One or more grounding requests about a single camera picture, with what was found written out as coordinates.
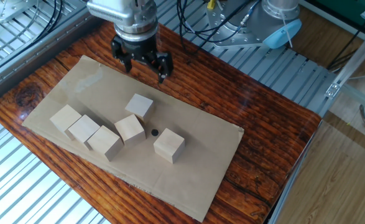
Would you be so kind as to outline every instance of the black cable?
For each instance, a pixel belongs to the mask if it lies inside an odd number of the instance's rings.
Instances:
[[[183,43],[183,35],[182,35],[182,27],[184,27],[185,29],[188,29],[188,30],[191,30],[191,28],[187,27],[185,25],[187,19],[185,18],[185,9],[187,7],[187,0],[185,0],[183,6],[182,6],[182,2],[181,0],[177,0],[177,15],[178,15],[178,18],[180,19],[180,25],[179,25],[179,31],[180,31],[180,41],[181,41],[181,44],[182,44],[182,47],[184,49],[184,51],[188,52],[189,54],[195,54],[197,53],[206,43],[208,42],[211,42],[211,43],[214,43],[214,42],[221,42],[221,41],[225,41],[225,40],[228,40],[230,38],[232,38],[232,36],[234,36],[236,33],[238,33],[239,29],[237,29],[233,35],[223,39],[223,40],[217,40],[217,41],[213,41],[213,40],[210,40],[215,34],[216,32],[222,27],[224,26],[233,16],[235,16],[239,11],[241,11],[242,9],[244,9],[252,0],[247,0],[245,1],[243,4],[241,4],[239,7],[237,7],[227,18],[225,18],[224,21],[221,22],[220,25],[218,25],[217,27],[214,27],[214,28],[211,28],[211,29],[207,29],[207,30],[201,30],[201,31],[195,31],[195,32],[192,32],[194,33],[196,36],[198,36],[199,38],[201,38],[202,40],[204,40],[203,43],[201,43],[201,45],[194,51],[194,52],[189,52],[187,49],[186,49],[186,46],[185,44]],[[207,36],[207,38],[204,38],[202,36],[200,36],[202,33],[204,32],[208,32],[208,31],[213,31],[210,35]]]
[[[57,0],[54,0],[53,2],[53,11],[50,20],[48,21],[47,25],[44,27],[44,29],[41,31],[41,33],[34,39],[33,42],[31,42],[26,48],[29,48],[33,46],[38,41],[42,40],[46,35],[51,33],[55,26],[57,25],[61,15],[62,15],[62,7],[63,7],[63,0],[59,0],[59,10],[57,10]]]
[[[43,31],[41,31],[41,33],[37,36],[37,38],[33,41],[33,43],[36,43],[37,41],[39,41],[43,35],[46,33],[47,29],[51,26],[52,24],[52,20],[55,18],[55,14],[57,12],[57,0],[53,1],[53,11],[52,11],[52,16],[50,18],[50,20],[48,21],[47,25],[44,27]]]
[[[330,62],[330,64],[327,66],[327,69],[330,70],[330,68],[336,63],[338,58],[341,56],[341,54],[348,48],[348,46],[354,41],[354,39],[359,35],[362,30],[365,27],[365,22],[360,26],[358,31],[354,34],[354,36],[351,38],[351,40],[348,41],[348,43],[343,47],[343,49],[338,53],[338,55]]]
[[[63,0],[60,0],[58,16],[57,16],[55,22],[53,22],[52,27],[48,30],[48,33],[51,33],[54,30],[55,26],[58,24],[59,18],[62,15],[62,7],[63,7]]]

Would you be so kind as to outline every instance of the wooden block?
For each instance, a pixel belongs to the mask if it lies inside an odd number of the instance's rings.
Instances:
[[[145,130],[134,114],[116,122],[114,125],[126,147],[135,146],[146,139]]]
[[[158,155],[174,163],[185,148],[185,139],[166,128],[153,146]]]
[[[144,123],[147,123],[155,111],[155,106],[153,100],[134,94],[127,104],[126,110],[135,114]]]
[[[100,127],[87,142],[94,151],[99,152],[109,162],[124,146],[121,138],[105,126]]]
[[[71,106],[66,105],[54,114],[50,120],[63,134],[68,136],[70,140],[75,137],[70,133],[68,128],[81,118],[81,115],[75,111]]]
[[[83,143],[89,150],[92,150],[91,146],[88,144],[87,140],[99,129],[97,125],[91,118],[87,115],[82,116],[76,123],[74,123],[69,131],[71,134]]]

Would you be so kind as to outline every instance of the brown paper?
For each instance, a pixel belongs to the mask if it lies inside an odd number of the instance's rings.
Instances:
[[[144,126],[147,139],[124,147],[111,161],[69,140],[50,117],[69,104],[110,130],[129,113],[124,109],[137,93],[155,103]],[[159,90],[108,68],[86,56],[41,101],[24,126],[56,145],[81,156],[116,177],[203,221],[243,135],[243,129]],[[153,129],[169,128],[185,138],[185,150],[171,164],[157,155]]]

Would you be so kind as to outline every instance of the wooden table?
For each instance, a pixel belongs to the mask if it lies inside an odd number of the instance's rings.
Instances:
[[[87,55],[115,70],[115,32],[105,22],[0,98],[0,123],[112,223],[195,223],[173,206],[125,183],[21,126],[23,120]],[[320,117],[207,52],[188,55],[179,36],[160,28],[159,49],[170,51],[174,73],[163,84],[146,66],[128,74],[153,88],[244,128],[244,136],[205,223],[262,223],[318,127]],[[187,42],[187,48],[195,46]]]

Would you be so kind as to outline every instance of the blue component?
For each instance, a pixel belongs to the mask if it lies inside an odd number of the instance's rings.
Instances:
[[[290,34],[290,38],[293,38],[297,32],[301,29],[302,22],[300,19],[296,19],[286,24],[286,28],[283,26],[270,36],[268,36],[263,43],[268,45],[272,49],[279,48],[289,41],[287,37],[286,29]]]

